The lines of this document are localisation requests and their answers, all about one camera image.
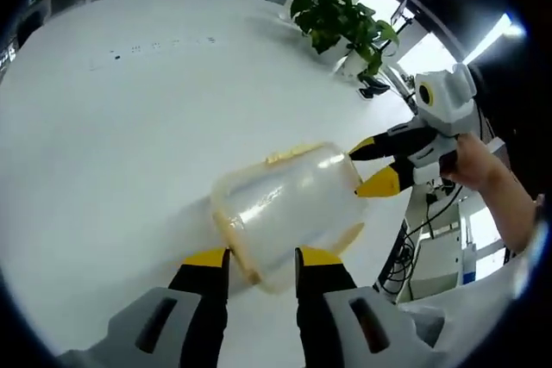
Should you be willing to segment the person's right hand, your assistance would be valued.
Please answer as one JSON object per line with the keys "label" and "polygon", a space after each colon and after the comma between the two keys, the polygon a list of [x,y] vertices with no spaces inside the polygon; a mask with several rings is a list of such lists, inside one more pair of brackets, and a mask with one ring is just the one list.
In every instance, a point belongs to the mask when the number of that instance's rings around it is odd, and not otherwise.
{"label": "person's right hand", "polygon": [[460,134],[456,140],[456,161],[442,166],[440,175],[470,190],[484,190],[499,178],[502,162],[473,134]]}

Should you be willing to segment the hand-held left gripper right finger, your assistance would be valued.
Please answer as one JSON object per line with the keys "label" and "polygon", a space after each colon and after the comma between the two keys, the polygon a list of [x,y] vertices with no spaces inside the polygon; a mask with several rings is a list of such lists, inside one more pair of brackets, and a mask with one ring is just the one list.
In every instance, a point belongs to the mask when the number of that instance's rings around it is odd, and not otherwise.
{"label": "hand-held left gripper right finger", "polygon": [[436,366],[436,351],[413,318],[371,287],[358,287],[333,253],[296,248],[295,286],[307,367]]}

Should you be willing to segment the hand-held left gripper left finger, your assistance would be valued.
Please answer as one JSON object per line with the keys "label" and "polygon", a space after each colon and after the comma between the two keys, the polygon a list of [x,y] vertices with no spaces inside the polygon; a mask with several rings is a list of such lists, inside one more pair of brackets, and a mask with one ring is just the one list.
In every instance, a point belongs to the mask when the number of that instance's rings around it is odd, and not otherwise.
{"label": "hand-held left gripper left finger", "polygon": [[228,323],[230,250],[186,258],[157,287],[112,316],[103,339],[57,357],[63,367],[216,367]]}

